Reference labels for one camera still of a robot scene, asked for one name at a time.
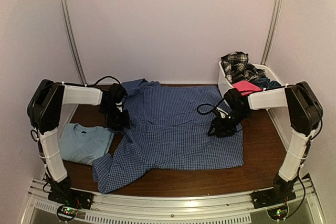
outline folded light blue t-shirt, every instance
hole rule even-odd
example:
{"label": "folded light blue t-shirt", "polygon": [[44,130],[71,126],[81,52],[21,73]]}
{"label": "folded light blue t-shirt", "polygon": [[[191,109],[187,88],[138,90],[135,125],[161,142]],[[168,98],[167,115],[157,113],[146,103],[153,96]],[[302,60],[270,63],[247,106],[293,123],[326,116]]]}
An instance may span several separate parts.
{"label": "folded light blue t-shirt", "polygon": [[58,140],[61,157],[66,161],[91,165],[109,151],[113,137],[114,133],[107,128],[69,123]]}

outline black and white plaid fabric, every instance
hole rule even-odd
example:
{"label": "black and white plaid fabric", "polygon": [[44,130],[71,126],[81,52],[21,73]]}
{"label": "black and white plaid fabric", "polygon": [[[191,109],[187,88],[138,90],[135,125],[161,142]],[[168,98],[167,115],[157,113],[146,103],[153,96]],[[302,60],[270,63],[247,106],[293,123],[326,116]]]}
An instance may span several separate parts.
{"label": "black and white plaid fabric", "polygon": [[248,54],[231,52],[222,58],[222,67],[227,80],[233,84],[238,81],[255,81],[265,78],[265,71],[248,63]]}
{"label": "black and white plaid fabric", "polygon": [[[130,89],[134,83],[139,87]],[[214,115],[201,116],[196,111],[202,103],[216,104],[221,99],[217,87],[162,87],[141,80],[134,83],[123,83],[128,92],[125,109],[130,113],[131,128],[123,131],[113,157],[107,154],[93,162],[93,179],[101,193],[128,185],[153,168],[208,170],[243,165],[243,132],[225,138],[209,137]],[[224,103],[221,107],[230,111]]]}

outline white laundry basket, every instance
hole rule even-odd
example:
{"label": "white laundry basket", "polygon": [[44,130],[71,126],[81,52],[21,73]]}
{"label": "white laundry basket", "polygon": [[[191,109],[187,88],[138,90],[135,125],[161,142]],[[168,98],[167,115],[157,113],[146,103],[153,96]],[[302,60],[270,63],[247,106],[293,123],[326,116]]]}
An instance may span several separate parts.
{"label": "white laundry basket", "polygon": [[[218,63],[219,64],[219,77],[218,77],[218,88],[219,91],[221,92],[221,96],[223,97],[224,94],[229,90],[233,89],[232,84],[227,80],[225,77],[225,72],[222,67],[221,61]],[[266,77],[269,78],[271,81],[277,81],[281,84],[279,79],[275,76],[275,74],[270,70],[268,67],[265,65],[259,65],[259,64],[253,64],[256,68],[258,69],[264,69]]]}

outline brown wooden surface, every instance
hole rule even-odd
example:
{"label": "brown wooden surface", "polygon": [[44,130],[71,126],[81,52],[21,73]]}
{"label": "brown wooden surface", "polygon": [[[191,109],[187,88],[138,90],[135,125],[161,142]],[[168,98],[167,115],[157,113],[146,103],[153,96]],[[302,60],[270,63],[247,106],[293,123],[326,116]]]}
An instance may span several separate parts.
{"label": "brown wooden surface", "polygon": [[[85,127],[103,126],[104,116],[97,106],[80,105],[72,123]],[[244,126],[244,165],[219,170],[164,170],[153,169],[133,183],[113,194],[129,196],[199,196],[236,193],[272,186],[286,151],[272,121],[265,110],[253,111],[252,118],[242,122]],[[117,148],[122,135],[117,134],[109,153]],[[98,191],[92,181],[92,168],[72,162],[64,162],[74,188]]]}

